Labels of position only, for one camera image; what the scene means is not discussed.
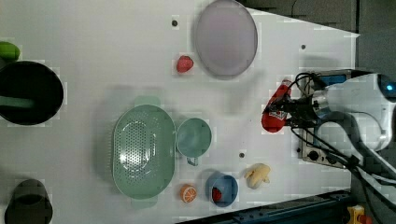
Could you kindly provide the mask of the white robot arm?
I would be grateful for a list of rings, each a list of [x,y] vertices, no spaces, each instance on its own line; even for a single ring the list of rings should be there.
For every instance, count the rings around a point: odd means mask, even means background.
[[[385,186],[395,184],[395,168],[378,152],[389,146],[394,124],[395,82],[382,74],[336,82],[332,76],[300,73],[284,80],[262,111],[265,131],[299,129],[306,145]]]

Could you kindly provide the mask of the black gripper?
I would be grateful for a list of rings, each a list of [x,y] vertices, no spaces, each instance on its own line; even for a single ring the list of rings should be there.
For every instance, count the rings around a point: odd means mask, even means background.
[[[287,113],[285,126],[312,128],[318,122],[318,116],[311,105],[311,97],[293,100],[288,94],[284,94],[270,105],[270,109]]]

